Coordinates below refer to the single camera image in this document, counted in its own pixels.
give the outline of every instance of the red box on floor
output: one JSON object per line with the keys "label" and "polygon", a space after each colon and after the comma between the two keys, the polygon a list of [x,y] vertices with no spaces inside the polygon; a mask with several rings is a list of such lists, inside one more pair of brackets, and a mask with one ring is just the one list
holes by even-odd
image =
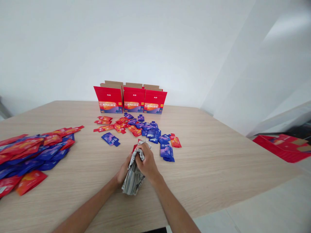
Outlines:
{"label": "red box on floor", "polygon": [[162,114],[167,92],[146,89],[144,113]]}
{"label": "red box on floor", "polygon": [[101,113],[123,113],[122,86],[107,83],[94,86]]}
{"label": "red box on floor", "polygon": [[144,112],[146,90],[142,88],[124,86],[124,112]]}
{"label": "red box on floor", "polygon": [[[292,142],[297,142],[302,139],[294,138],[294,140],[290,140]],[[311,156],[311,146],[308,144],[297,145],[291,142],[286,142],[276,137],[270,137],[265,135],[258,135],[253,140],[253,142],[257,143],[258,145],[277,155],[281,159],[290,163],[296,163]]]}

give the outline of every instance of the white wall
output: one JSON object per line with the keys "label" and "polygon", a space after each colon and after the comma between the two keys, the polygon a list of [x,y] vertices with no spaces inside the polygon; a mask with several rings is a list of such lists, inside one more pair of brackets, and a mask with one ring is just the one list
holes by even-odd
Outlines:
{"label": "white wall", "polygon": [[200,107],[254,3],[1,1],[2,102],[19,114],[96,101],[93,86],[114,80],[157,84],[166,104]]}
{"label": "white wall", "polygon": [[[277,15],[282,13],[283,6],[274,5],[271,10]],[[257,126],[269,117],[311,100],[310,94],[301,96],[308,92],[305,86],[311,74],[310,16],[310,1],[291,1],[260,42],[257,52],[254,42],[239,35],[237,40],[244,38],[250,50],[230,52],[228,57],[234,59],[224,63],[202,108],[234,130],[249,135],[254,129],[267,130]],[[272,18],[273,15],[265,17],[264,21],[270,20],[265,28],[260,28],[266,30]]]}

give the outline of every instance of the human hand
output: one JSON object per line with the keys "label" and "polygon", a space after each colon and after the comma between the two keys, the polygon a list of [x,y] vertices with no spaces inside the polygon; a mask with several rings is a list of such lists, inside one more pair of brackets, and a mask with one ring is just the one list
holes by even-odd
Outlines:
{"label": "human hand", "polygon": [[129,167],[130,161],[132,157],[132,152],[129,153],[128,157],[126,158],[125,162],[120,167],[120,170],[116,174],[118,185],[122,185],[124,183],[125,177],[127,175],[127,168]]}
{"label": "human hand", "polygon": [[153,153],[150,150],[149,146],[146,143],[143,143],[137,148],[142,149],[145,159],[141,161],[139,156],[135,157],[136,164],[142,174],[147,177],[151,182],[157,180],[157,178],[161,175],[156,166],[155,158],[153,157]]}

